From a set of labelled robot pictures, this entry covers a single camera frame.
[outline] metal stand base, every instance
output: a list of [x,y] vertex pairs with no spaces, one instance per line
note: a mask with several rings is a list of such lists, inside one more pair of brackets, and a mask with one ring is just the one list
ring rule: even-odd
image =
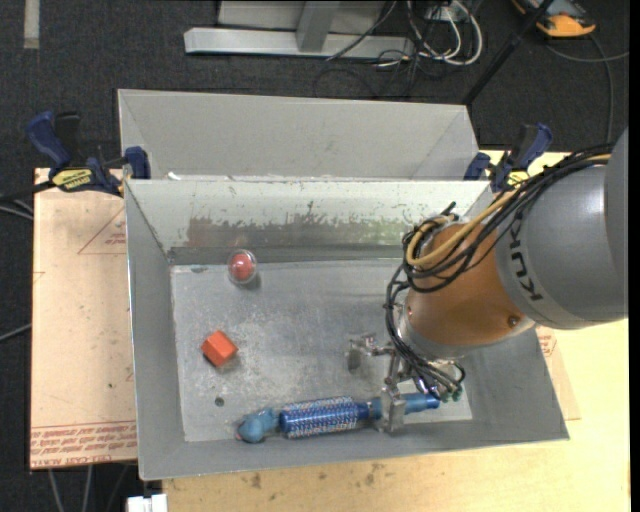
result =
[[[229,28],[192,28],[185,32],[184,42],[187,54],[241,54],[241,55],[282,55],[299,57],[330,57],[358,36],[327,34],[319,51],[301,50],[296,32],[266,30],[245,30]],[[411,43],[404,37],[368,36],[343,55],[351,59],[376,59],[386,52],[387,58],[398,55],[391,50],[410,53]]]

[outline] black carpet floor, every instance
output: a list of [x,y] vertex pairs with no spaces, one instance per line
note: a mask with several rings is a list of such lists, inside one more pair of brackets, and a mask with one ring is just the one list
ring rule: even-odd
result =
[[[27,50],[24,0],[0,2],[0,194],[29,187],[32,169],[50,164],[24,133],[43,110],[78,111],[81,151],[93,155],[100,146],[112,157],[119,154],[120,88],[462,103],[522,23],[509,0],[476,0],[481,58],[459,69],[426,64],[410,82],[409,73],[349,60],[185,55],[184,32],[212,25],[215,2],[40,3],[40,48]],[[629,57],[602,57],[629,50],[630,0],[581,5],[598,24],[593,38],[550,41],[528,32],[469,106],[481,147],[507,147],[522,123],[549,126],[554,151],[615,141],[628,126]],[[405,34],[403,8],[381,30]],[[0,336],[31,319],[32,237],[28,220],[0,211]],[[55,510],[47,473],[27,466],[29,347],[29,331],[0,342],[1,511]],[[104,509],[121,474],[122,495],[141,489],[135,468],[122,469],[95,468],[88,510]],[[86,474],[79,468],[56,475],[67,510],[80,510]],[[113,503],[118,510],[120,500]]]

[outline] yellow object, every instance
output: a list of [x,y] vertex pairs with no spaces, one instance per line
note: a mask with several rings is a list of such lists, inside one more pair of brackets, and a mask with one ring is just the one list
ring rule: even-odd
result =
[[[475,228],[478,224],[480,224],[484,219],[486,219],[489,215],[491,215],[496,210],[500,209],[509,199],[513,196],[514,192],[506,192],[500,199],[497,199],[495,202],[491,203],[483,212],[481,212],[477,217],[472,219],[470,222],[464,225],[464,227],[458,231],[454,236],[452,236],[449,240],[447,240],[444,244],[438,247],[435,251],[432,251],[420,258],[414,258],[413,253],[416,249],[416,245],[424,235],[425,231],[429,228],[428,225],[423,226],[418,230],[418,232],[413,236],[409,245],[407,247],[407,263],[409,265],[413,265],[414,267],[424,267],[425,265],[431,263],[432,261],[437,261],[438,258],[442,254],[446,254],[449,252],[456,244],[463,240],[473,228]],[[449,217],[437,217],[433,219],[433,221],[437,224],[445,224],[450,218]]]
[[568,14],[556,14],[547,18],[546,25],[537,24],[538,28],[551,37],[579,37],[593,32],[595,24],[583,25]]
[[73,190],[81,185],[91,183],[91,169],[66,169],[56,174],[51,181],[66,190]]

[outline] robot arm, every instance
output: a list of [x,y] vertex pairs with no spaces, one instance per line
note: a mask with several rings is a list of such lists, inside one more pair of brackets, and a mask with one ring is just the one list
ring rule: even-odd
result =
[[503,192],[479,221],[443,215],[409,234],[402,342],[458,359],[535,324],[625,317],[627,147],[628,129],[612,152],[575,153]]

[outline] metal surface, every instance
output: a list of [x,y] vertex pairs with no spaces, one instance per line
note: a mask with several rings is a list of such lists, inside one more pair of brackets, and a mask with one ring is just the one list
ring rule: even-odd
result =
[[385,387],[380,394],[382,417],[377,422],[381,431],[391,433],[404,428],[407,401],[396,389]]
[[[224,0],[220,2],[217,25],[296,30],[306,3]],[[362,34],[376,22],[383,5],[380,1],[340,2],[339,15],[334,17],[330,31]]]
[[[350,45],[357,36],[327,34],[322,48],[316,51],[298,47],[295,32],[195,27],[184,33],[187,54],[281,55],[290,57],[330,57]],[[352,59],[377,59],[382,52],[411,52],[404,37],[367,36],[343,55]]]
[[138,464],[152,475],[184,443],[169,267],[143,213],[126,194]]
[[302,51],[318,52],[327,39],[331,22],[340,7],[340,2],[305,2],[298,27],[296,42]]
[[460,105],[120,90],[122,148],[152,178],[306,176],[462,180],[478,151]]
[[[225,265],[171,270],[182,419],[187,441],[232,439],[245,414],[287,402],[379,393],[386,358],[347,368],[348,336],[375,329],[390,262],[263,264],[260,287],[233,285]],[[200,340],[223,330],[238,355],[216,369]],[[224,406],[216,406],[222,398]]]
[[158,244],[175,265],[397,258],[399,240],[455,197],[464,213],[479,182],[397,180],[132,181]]

